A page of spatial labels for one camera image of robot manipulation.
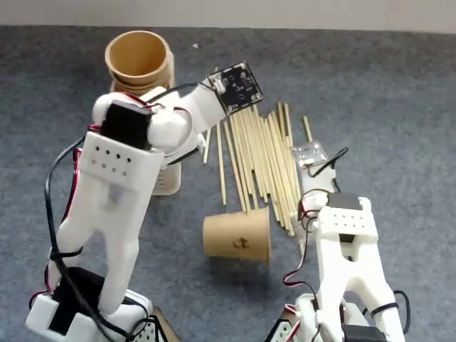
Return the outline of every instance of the bamboo skewer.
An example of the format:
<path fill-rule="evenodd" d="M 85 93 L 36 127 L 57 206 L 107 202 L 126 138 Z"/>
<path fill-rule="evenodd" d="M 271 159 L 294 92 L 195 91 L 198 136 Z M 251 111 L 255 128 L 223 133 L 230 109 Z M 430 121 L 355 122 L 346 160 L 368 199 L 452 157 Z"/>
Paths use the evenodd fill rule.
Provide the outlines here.
<path fill-rule="evenodd" d="M 207 130 L 207 133 L 206 133 L 206 146 L 204 147 L 204 155 L 203 155 L 203 158 L 202 158 L 202 163 L 204 165 L 207 164 L 207 157 L 209 156 L 209 145 L 211 143 L 211 128 L 209 128 L 209 130 Z"/>
<path fill-rule="evenodd" d="M 287 112 L 287 107 L 288 105 L 285 106 L 285 116 L 286 116 L 286 112 Z M 277 129 L 277 132 L 279 131 L 279 128 L 278 128 L 278 122 L 277 122 L 277 119 L 276 119 L 276 116 L 273 115 L 273 119 L 274 119 L 274 122 L 276 123 L 276 129 Z M 288 132 L 291 132 L 291 125 L 290 125 L 290 122 L 289 122 L 289 118 L 288 120 L 286 120 L 287 123 L 287 131 Z M 293 169 L 296 169 L 296 167 L 294 166 L 294 163 L 291 162 L 291 145 L 290 145 L 290 141 L 289 141 L 289 136 L 286 135 L 282 141 L 282 145 L 281 145 L 281 151 L 282 151 L 282 159 L 284 161 L 284 165 L 285 165 L 285 168 L 286 168 L 286 174 L 288 176 L 288 184 L 289 184 L 289 189 L 290 189 L 290 195 L 291 195 L 291 198 L 293 200 L 293 202 L 297 203 L 299 201 L 299 187 L 296 187 L 296 183 L 294 181 L 294 176 L 293 176 Z"/>
<path fill-rule="evenodd" d="M 284 109 L 285 109 L 286 126 L 288 128 L 289 148 L 291 149 L 294 146 L 294 143 L 293 143 L 293 132 L 291 130 L 290 109 L 289 109 L 288 103 L 285 103 Z M 299 186 L 298 170 L 296 169 L 296 161 L 294 159 L 294 156 L 293 156 L 293 153 L 291 150 L 289 150 L 289 157 L 290 157 L 291 173 L 293 175 L 294 189 L 296 190 L 295 201 L 299 202 L 301 200 L 301 187 Z"/>
<path fill-rule="evenodd" d="M 254 124 L 254 112 L 249 111 L 247 115 L 245 115 L 246 122 L 247 122 L 247 128 L 249 129 L 249 137 L 250 137 L 250 143 L 251 143 L 251 151 L 252 151 L 252 156 L 254 158 L 254 171 L 255 171 L 255 178 L 256 178 L 256 183 L 258 184 L 258 189 L 259 189 L 259 194 L 260 197 L 263 197 L 263 200 L 265 203 L 268 202 L 268 194 L 266 191 L 266 182 L 264 179 L 263 175 L 263 167 L 261 166 L 261 158 L 260 158 L 260 148 L 261 146 L 258 143 L 258 137 L 257 137 L 257 128 L 255 127 Z"/>
<path fill-rule="evenodd" d="M 277 103 L 277 114 L 279 115 L 279 132 L 280 138 L 282 141 L 285 141 L 285 122 L 284 122 L 284 111 L 282 109 L 282 104 L 279 102 Z"/>
<path fill-rule="evenodd" d="M 244 203 L 245 203 L 246 211 L 247 211 L 247 213 L 249 213 L 250 212 L 249 191 L 247 189 L 247 180 L 245 178 L 245 173 L 244 173 L 244 164 L 243 164 L 242 154 L 241 154 L 241 150 L 239 148 L 239 135 L 238 135 L 238 131 L 236 130 L 236 127 L 234 124 L 233 116 L 229 117 L 229 123 L 231 123 L 231 131 L 233 132 L 233 140 L 234 140 L 234 149 L 236 150 L 237 162 L 239 164 L 239 176 L 241 178 L 242 194 L 244 195 Z"/>
<path fill-rule="evenodd" d="M 281 180 L 281 175 L 279 171 L 279 162 L 277 160 L 277 155 L 274 152 L 274 144 L 273 142 L 268 139 L 268 137 L 272 137 L 272 132 L 271 132 L 271 127 L 269 126 L 269 122 L 267 119 L 264 120 L 263 122 L 264 125 L 264 134 L 266 137 L 266 146 L 268 148 L 268 158 L 270 160 L 271 164 L 271 169 L 273 172 L 273 179 L 274 183 L 276 185 L 276 191 L 277 191 L 277 199 L 278 199 L 278 210 L 281 212 L 281 217 L 283 221 L 283 227 L 290 232 L 290 224 L 289 224 L 289 209 L 288 205 L 286 203 L 286 198 L 285 198 L 285 191 L 284 191 L 284 186 L 283 182 Z"/>
<path fill-rule="evenodd" d="M 252 157 L 252 153 L 250 151 L 250 144 L 249 144 L 249 136 L 247 135 L 246 127 L 245 127 L 245 121 L 244 121 L 244 115 L 246 114 L 246 109 L 241 110 L 240 112 L 237 113 L 237 127 L 239 128 L 239 132 L 242 137 L 242 143 L 244 144 L 244 153 L 245 156 L 244 158 L 247 159 L 247 165 L 249 166 L 250 170 L 254 170 L 254 159 Z"/>
<path fill-rule="evenodd" d="M 272 202 L 272 209 L 274 210 L 274 215 L 276 215 L 276 220 L 280 223 L 282 227 L 285 227 L 284 223 L 284 218 L 282 217 L 281 211 L 278 209 L 278 197 L 277 197 L 277 191 L 276 187 L 274 186 L 274 179 L 273 179 L 273 174 L 272 174 L 272 169 L 271 169 L 271 164 L 269 162 L 269 151 L 268 147 L 266 145 L 266 138 L 264 137 L 264 124 L 263 124 L 263 119 L 261 119 L 259 116 L 257 118 L 257 124 L 259 128 L 259 136 L 261 139 L 261 144 L 263 145 L 264 148 L 264 164 L 266 165 L 265 169 L 265 174 L 267 176 L 269 186 L 270 186 L 270 194 L 271 194 L 271 202 Z"/>
<path fill-rule="evenodd" d="M 253 107 L 252 111 L 252 124 L 253 124 L 253 130 L 256 133 L 254 137 L 256 138 L 256 146 L 257 146 L 257 153 L 258 153 L 258 158 L 259 158 L 259 163 L 260 163 L 260 168 L 261 168 L 261 178 L 263 179 L 263 186 L 264 186 L 264 202 L 267 203 L 267 198 L 268 194 L 271 194 L 271 180 L 269 179 L 269 176 L 267 175 L 268 172 L 268 167 L 267 167 L 267 159 L 266 159 L 266 151 L 265 151 L 265 146 L 263 143 L 263 140 L 261 138 L 261 127 L 259 125 L 259 113 L 258 113 L 258 108 L 256 105 Z"/>
<path fill-rule="evenodd" d="M 223 168 L 222 134 L 220 133 L 220 123 L 217 123 L 217 144 L 219 149 L 219 171 L 220 188 L 222 189 L 222 202 L 223 205 L 227 205 L 227 190 L 225 188 L 225 173 Z"/>
<path fill-rule="evenodd" d="M 248 110 L 249 109 L 241 111 L 238 118 L 239 118 L 239 122 L 241 123 L 240 126 L 241 126 L 241 132 L 243 135 L 243 141 L 244 141 L 244 151 L 247 152 L 247 154 L 250 156 L 250 158 L 249 158 L 249 160 L 251 162 L 250 170 L 255 171 L 255 169 L 258 169 L 258 166 L 257 166 L 258 162 L 257 162 L 257 157 L 256 157 L 255 151 L 254 151 L 254 144 L 252 142 L 252 137 L 249 134 L 250 130 L 247 130 L 247 128 L 249 127 L 249 120 L 248 120 L 249 113 L 247 112 Z M 260 193 L 260 196 L 262 196 L 261 178 L 256 173 L 255 173 L 255 178 L 257 180 L 256 184 L 258 186 L 258 191 Z M 253 197 L 254 205 L 255 205 L 255 201 L 258 202 L 258 200 L 257 200 L 256 191 L 255 191 L 254 177 L 253 177 L 252 172 L 249 172 L 249 180 L 250 180 L 250 185 L 252 187 L 252 197 Z"/>
<path fill-rule="evenodd" d="M 290 123 L 290 108 L 288 103 L 284 104 L 284 112 L 285 112 L 285 121 L 286 121 L 286 136 L 288 137 L 287 147 L 293 147 L 293 133 L 291 131 L 291 123 Z"/>
<path fill-rule="evenodd" d="M 276 153 L 278 153 L 279 157 L 279 169 L 281 171 L 281 176 L 283 177 L 283 182 L 284 182 L 284 189 L 286 192 L 286 200 L 289 206 L 289 209 L 291 212 L 294 211 L 294 207 L 296 206 L 296 203 L 294 203 L 294 193 L 292 190 L 292 187 L 290 185 L 290 169 L 287 167 L 289 165 L 288 159 L 284 158 L 284 149 L 283 145 L 281 144 L 279 140 L 279 131 L 278 131 L 278 123 L 277 123 L 277 118 L 275 116 L 275 113 L 273 112 L 271 118 L 271 131 L 273 133 L 272 137 L 275 142 L 276 146 Z"/>
<path fill-rule="evenodd" d="M 233 167 L 234 180 L 236 181 L 236 188 L 237 188 L 237 193 L 239 195 L 239 201 L 241 202 L 242 211 L 245 212 L 246 207 L 245 207 L 244 195 L 242 194 L 241 182 L 239 180 L 239 173 L 237 171 L 236 158 L 234 156 L 234 151 L 233 151 L 233 144 L 231 142 L 231 135 L 229 134 L 228 123 L 226 121 L 223 123 L 223 128 L 225 129 L 225 138 L 227 139 L 229 157 L 231 159 L 231 164 Z"/>
<path fill-rule="evenodd" d="M 311 126 L 309 125 L 309 120 L 307 119 L 306 116 L 304 116 L 302 119 L 304 121 L 304 129 L 306 130 L 307 140 L 311 143 L 312 142 L 312 132 L 311 132 Z"/>
<path fill-rule="evenodd" d="M 249 193 L 249 195 L 252 195 L 252 188 L 253 188 L 252 172 L 251 172 L 250 165 L 249 165 L 249 158 L 247 157 L 247 155 L 245 153 L 245 149 L 244 149 L 245 141 L 243 139 L 244 136 L 242 135 L 242 131 L 241 131 L 240 124 L 239 124 L 239 116 L 233 115 L 232 118 L 234 121 L 234 127 L 237 132 L 237 139 L 238 139 L 238 143 L 239 143 L 239 152 L 241 154 L 242 166 L 243 166 L 242 169 L 244 171 L 244 176 L 245 176 L 245 179 L 247 182 L 247 192 Z"/>

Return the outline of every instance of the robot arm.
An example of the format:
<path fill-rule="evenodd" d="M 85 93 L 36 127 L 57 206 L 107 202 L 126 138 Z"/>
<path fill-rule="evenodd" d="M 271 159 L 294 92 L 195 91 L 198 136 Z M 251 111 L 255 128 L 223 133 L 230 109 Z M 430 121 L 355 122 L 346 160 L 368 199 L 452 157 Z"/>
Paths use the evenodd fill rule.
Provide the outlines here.
<path fill-rule="evenodd" d="M 204 146 L 201 132 L 261 99 L 246 63 L 210 75 L 184 97 L 177 91 L 156 88 L 142 99 L 124 93 L 97 99 L 93 107 L 97 131 L 86 134 L 78 161 L 77 186 L 56 240 L 59 252 L 66 254 L 65 265 L 74 271 L 81 247 L 95 232 L 103 235 L 106 277 L 100 280 L 99 276 L 83 272 L 82 279 L 80 272 L 74 271 L 73 282 L 90 294 L 91 306 L 97 306 L 109 321 L 128 330 L 141 317 L 141 308 L 132 313 L 132 306 L 123 304 L 126 298 L 140 298 L 144 307 L 150 306 L 146 299 L 132 294 L 128 284 L 158 172 Z M 53 261 L 48 265 L 48 280 L 53 293 L 36 298 L 27 326 L 60 342 L 79 341 L 78 331 L 85 327 L 87 336 L 91 336 L 87 341 L 99 341 L 100 331 L 90 318 L 80 314 L 80 304 L 67 298 L 73 293 L 62 289 L 65 281 L 61 281 L 60 270 Z M 73 316 L 56 320 L 56 316 L 72 311 Z"/>
<path fill-rule="evenodd" d="M 304 250 L 309 235 L 315 241 L 321 283 L 316 294 L 297 298 L 296 335 L 285 341 L 405 341 L 398 305 L 383 273 L 371 202 L 340 193 L 333 167 L 337 159 L 329 160 L 319 142 L 294 148 L 294 156 L 304 189 L 294 229 Z M 375 326 L 369 326 L 355 304 L 344 300 L 346 291 L 360 296 Z"/>

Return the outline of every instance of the circuit board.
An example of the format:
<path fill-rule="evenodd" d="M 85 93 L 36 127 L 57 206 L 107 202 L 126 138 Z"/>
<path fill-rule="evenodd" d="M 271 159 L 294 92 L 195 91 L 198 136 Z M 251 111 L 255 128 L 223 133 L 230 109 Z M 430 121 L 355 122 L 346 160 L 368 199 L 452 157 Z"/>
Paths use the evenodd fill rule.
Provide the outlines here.
<path fill-rule="evenodd" d="M 208 79 L 227 115 L 263 99 L 263 93 L 246 62 L 217 71 Z"/>

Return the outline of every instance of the brown paper cup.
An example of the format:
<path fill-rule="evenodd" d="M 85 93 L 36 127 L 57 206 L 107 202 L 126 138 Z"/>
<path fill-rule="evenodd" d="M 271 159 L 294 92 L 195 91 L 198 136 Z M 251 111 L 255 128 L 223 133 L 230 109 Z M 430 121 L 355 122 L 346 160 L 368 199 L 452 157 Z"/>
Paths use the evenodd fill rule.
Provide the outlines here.
<path fill-rule="evenodd" d="M 174 56 L 166 41 L 156 33 L 121 34 L 106 47 L 105 62 L 118 88 L 141 91 L 174 86 Z"/>
<path fill-rule="evenodd" d="M 209 257 L 261 260 L 269 263 L 269 208 L 206 217 L 204 252 Z"/>

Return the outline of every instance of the pile of wooden sticks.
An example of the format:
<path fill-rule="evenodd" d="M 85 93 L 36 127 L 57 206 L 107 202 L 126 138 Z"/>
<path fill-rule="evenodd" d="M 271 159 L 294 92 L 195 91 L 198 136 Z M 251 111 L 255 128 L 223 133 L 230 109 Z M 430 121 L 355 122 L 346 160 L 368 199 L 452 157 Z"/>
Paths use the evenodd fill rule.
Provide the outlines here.
<path fill-rule="evenodd" d="M 293 235 L 290 216 L 297 210 L 301 187 L 291 154 L 293 137 L 288 104 L 278 103 L 277 111 L 266 118 L 260 116 L 256 106 L 241 110 L 224 121 L 223 126 L 242 210 L 248 213 L 252 209 L 251 199 L 253 209 L 259 208 L 261 199 L 265 205 L 271 203 L 277 222 Z M 210 137 L 208 130 L 204 164 Z M 217 144 L 222 201 L 226 204 L 220 124 Z"/>

